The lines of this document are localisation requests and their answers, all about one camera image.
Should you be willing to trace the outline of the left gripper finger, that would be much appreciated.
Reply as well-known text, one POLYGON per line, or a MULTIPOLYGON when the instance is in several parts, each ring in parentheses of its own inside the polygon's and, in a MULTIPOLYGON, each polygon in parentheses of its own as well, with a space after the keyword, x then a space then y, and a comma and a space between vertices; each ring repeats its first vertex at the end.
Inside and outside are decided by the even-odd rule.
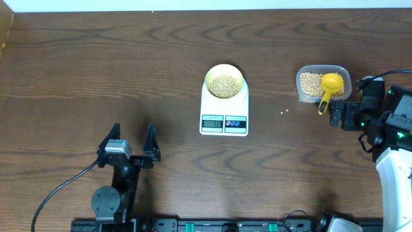
POLYGON ((161 153, 156 139, 156 127, 154 124, 150 124, 148 127, 143 151, 153 162, 161 161, 161 153))
POLYGON ((115 139, 119 140, 120 139, 120 124, 115 123, 110 130, 110 132, 106 135, 106 137, 103 139, 103 141, 98 145, 97 147, 97 155, 100 155, 101 153, 105 152, 105 147, 109 140, 115 139))

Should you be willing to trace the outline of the yellow measuring scoop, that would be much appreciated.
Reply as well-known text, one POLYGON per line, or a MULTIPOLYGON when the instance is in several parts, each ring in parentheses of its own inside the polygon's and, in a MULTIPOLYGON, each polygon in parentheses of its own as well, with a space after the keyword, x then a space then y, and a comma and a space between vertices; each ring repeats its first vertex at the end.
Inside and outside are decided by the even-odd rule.
POLYGON ((344 86, 343 78, 336 73, 324 74, 321 80, 321 88, 324 90, 324 95, 319 104, 318 114, 322 115, 328 109, 330 98, 332 94, 340 91, 344 86))

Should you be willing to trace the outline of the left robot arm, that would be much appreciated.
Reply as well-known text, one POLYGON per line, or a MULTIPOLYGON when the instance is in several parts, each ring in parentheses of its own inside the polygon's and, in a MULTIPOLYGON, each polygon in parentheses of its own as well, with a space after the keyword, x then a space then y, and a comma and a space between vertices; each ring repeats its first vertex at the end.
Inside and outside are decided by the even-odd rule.
POLYGON ((128 141, 120 138, 119 123, 114 124, 99 144, 97 166, 112 166, 113 178, 110 186, 96 190, 91 199, 97 231, 141 231, 144 228, 132 213, 140 171, 152 169, 154 163, 161 160, 155 132, 155 125, 150 124, 142 156, 133 155, 128 141))

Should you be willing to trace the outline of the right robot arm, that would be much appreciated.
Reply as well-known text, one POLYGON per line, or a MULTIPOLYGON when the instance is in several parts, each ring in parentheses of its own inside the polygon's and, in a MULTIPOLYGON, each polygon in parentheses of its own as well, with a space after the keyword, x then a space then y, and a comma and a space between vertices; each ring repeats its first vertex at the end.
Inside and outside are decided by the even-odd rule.
POLYGON ((323 104, 330 125, 361 131, 362 149, 372 155, 382 188, 383 230, 411 231, 411 90, 385 89, 381 77, 357 82, 359 102, 323 104))

